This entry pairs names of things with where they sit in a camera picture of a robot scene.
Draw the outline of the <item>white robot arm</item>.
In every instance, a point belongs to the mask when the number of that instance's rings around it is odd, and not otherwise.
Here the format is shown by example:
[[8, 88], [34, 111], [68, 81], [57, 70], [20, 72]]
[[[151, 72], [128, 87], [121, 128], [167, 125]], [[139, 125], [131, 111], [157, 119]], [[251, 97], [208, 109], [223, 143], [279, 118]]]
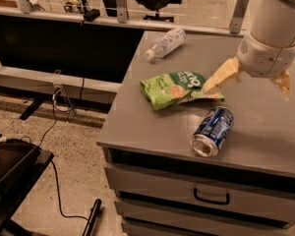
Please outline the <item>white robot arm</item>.
[[236, 55], [206, 80], [202, 92], [215, 93], [245, 72], [253, 78], [270, 80], [288, 100], [291, 97], [288, 69], [294, 60], [295, 0], [263, 0]]

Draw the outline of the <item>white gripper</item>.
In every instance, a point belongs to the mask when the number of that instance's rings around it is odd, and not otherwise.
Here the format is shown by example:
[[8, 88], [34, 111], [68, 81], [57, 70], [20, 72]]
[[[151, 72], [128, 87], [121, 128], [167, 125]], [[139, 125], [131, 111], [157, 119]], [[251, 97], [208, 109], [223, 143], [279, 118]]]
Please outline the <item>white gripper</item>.
[[242, 69], [255, 78], [271, 78], [282, 98], [291, 98], [291, 78], [287, 69], [295, 59], [295, 45], [286, 48], [268, 46], [248, 33], [239, 44], [236, 57], [226, 60], [206, 80], [203, 93], [216, 93], [236, 82]]

